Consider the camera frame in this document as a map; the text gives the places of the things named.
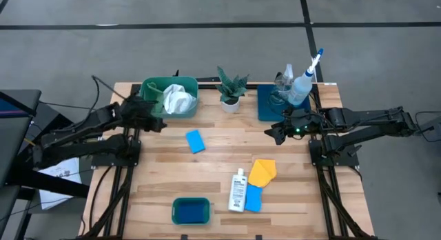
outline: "plastic bottle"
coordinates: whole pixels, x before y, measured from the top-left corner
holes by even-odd
[[[229,191],[228,210],[243,212],[247,182],[248,178],[243,175],[243,169],[239,168],[237,174],[233,175],[232,189]]]
[[[283,73],[283,75],[278,75],[274,80],[273,93],[277,94],[271,96],[271,101],[274,104],[283,104],[285,101],[288,100],[288,94],[291,90],[291,83],[293,78],[294,75],[292,72],[292,65],[288,63],[285,73]]]
[[[312,76],[314,74],[314,69],[317,66],[320,57],[323,54],[323,49],[318,51],[317,57],[312,61],[312,65],[303,73],[301,77],[297,77],[289,91],[288,102],[290,102],[294,107],[298,107],[306,99],[309,92],[312,89]]]

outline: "white paper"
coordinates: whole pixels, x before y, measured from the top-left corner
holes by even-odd
[[[79,158],[71,158],[66,161],[62,161],[55,166],[40,170],[39,172],[43,174],[48,174],[53,177],[61,177],[62,179],[67,179],[69,181],[77,182],[81,184],[79,171]],[[53,208],[54,206],[63,203],[64,201],[72,198],[70,195],[57,194],[55,192],[49,192],[46,190],[40,190],[40,200],[42,202],[41,209],[47,210]]]

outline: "white cloth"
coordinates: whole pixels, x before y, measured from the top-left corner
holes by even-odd
[[[164,109],[168,114],[182,114],[196,106],[196,98],[181,85],[172,84],[164,90]]]

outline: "potted plant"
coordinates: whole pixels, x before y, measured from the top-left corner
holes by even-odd
[[[222,94],[220,101],[222,109],[225,112],[235,112],[239,109],[240,96],[244,95],[247,89],[248,76],[240,78],[236,76],[233,80],[227,77],[221,67],[218,67],[219,79],[222,84],[216,85],[216,88]]]

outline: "blue sponge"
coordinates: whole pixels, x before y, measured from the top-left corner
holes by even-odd
[[[190,146],[190,150],[195,154],[205,149],[204,142],[202,141],[202,137],[199,134],[198,130],[193,130],[186,134],[188,145]]]
[[[262,188],[248,184],[245,209],[252,212],[260,212],[260,208],[262,207],[262,201],[260,201],[261,194]]]

